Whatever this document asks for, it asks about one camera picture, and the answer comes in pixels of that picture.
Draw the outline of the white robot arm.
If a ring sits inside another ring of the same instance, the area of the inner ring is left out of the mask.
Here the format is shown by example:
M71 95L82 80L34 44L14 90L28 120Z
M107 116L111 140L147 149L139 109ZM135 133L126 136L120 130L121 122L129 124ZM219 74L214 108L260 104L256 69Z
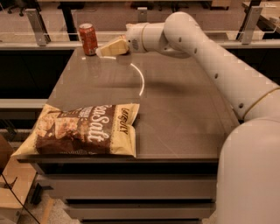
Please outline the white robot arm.
M189 14L159 24L128 24L100 57L158 52L192 56L242 123L220 151L216 224L279 224L280 86L211 40Z

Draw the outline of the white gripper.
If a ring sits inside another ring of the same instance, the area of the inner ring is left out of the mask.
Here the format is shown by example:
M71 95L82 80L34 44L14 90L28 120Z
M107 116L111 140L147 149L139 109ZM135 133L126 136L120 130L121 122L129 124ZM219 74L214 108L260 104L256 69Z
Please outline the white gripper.
M98 47L95 51L98 57L125 54L129 49L132 53L145 53L143 32L146 23L126 24L127 31Z

